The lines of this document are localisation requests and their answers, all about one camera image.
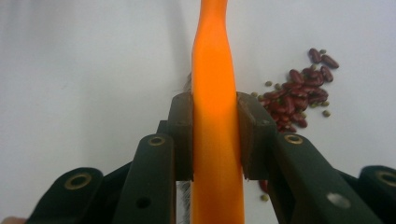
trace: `orange foam object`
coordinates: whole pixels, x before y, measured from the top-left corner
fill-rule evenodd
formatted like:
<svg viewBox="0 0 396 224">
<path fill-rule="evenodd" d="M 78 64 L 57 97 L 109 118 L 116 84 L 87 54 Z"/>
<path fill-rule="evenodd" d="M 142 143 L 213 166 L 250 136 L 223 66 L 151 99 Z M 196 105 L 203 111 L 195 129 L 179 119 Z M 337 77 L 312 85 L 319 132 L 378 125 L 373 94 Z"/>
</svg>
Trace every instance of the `orange foam object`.
<svg viewBox="0 0 396 224">
<path fill-rule="evenodd" d="M 202 0 L 192 51 L 192 224 L 244 223 L 243 177 L 227 0 Z"/>
</svg>

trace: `white surface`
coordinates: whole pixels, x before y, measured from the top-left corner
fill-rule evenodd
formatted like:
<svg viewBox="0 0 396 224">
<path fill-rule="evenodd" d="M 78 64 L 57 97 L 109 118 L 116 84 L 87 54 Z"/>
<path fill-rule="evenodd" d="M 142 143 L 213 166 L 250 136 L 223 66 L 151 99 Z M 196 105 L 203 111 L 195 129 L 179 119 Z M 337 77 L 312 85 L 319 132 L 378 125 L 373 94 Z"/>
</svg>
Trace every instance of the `white surface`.
<svg viewBox="0 0 396 224">
<path fill-rule="evenodd" d="M 308 111 L 311 140 L 336 168 L 396 167 L 396 2 L 231 0 L 239 91 L 269 91 L 311 47 L 340 64 L 332 116 Z M 80 166 L 104 174 L 133 158 L 166 119 L 191 67 L 197 0 L 0 2 L 0 219 L 28 217 L 50 184 Z M 247 223 L 276 223 L 256 182 Z"/>
</svg>

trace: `pile of beans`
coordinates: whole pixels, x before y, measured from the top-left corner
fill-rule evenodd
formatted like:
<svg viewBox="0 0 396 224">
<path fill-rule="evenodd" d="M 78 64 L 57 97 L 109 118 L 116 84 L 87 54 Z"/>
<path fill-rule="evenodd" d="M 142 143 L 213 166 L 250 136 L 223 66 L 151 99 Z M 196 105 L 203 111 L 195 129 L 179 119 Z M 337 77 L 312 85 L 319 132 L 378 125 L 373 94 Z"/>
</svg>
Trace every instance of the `pile of beans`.
<svg viewBox="0 0 396 224">
<path fill-rule="evenodd" d="M 338 68 L 339 64 L 326 54 L 324 49 L 321 51 L 310 49 L 308 55 L 313 64 L 302 71 L 291 69 L 289 71 L 289 81 L 281 85 L 275 84 L 275 91 L 269 91 L 263 95 L 258 95 L 256 92 L 252 93 L 252 95 L 258 97 L 262 106 L 271 114 L 276 122 L 277 130 L 281 133 L 296 133 L 297 130 L 293 124 L 306 128 L 308 123 L 304 111 L 309 105 L 311 107 L 329 105 L 327 101 L 329 93 L 323 90 L 321 86 L 325 82 L 333 81 L 331 69 Z M 266 82 L 265 86 L 272 86 L 272 82 Z M 330 112 L 323 111 L 323 116 L 329 117 Z"/>
</svg>

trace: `white table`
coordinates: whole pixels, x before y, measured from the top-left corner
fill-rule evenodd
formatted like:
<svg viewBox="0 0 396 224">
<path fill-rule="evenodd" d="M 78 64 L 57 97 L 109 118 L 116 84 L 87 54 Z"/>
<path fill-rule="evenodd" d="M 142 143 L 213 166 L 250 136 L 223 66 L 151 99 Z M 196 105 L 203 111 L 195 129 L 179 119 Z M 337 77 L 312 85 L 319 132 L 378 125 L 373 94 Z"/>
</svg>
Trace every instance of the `white table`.
<svg viewBox="0 0 396 224">
<path fill-rule="evenodd" d="M 133 158 L 166 119 L 191 70 L 199 1 L 0 2 L 0 219 L 28 217 L 63 173 L 104 174 Z M 396 167 L 396 2 L 230 0 L 239 91 L 265 92 L 312 48 L 340 64 L 325 119 L 298 130 L 336 168 Z M 257 182 L 246 223 L 277 223 Z"/>
</svg>

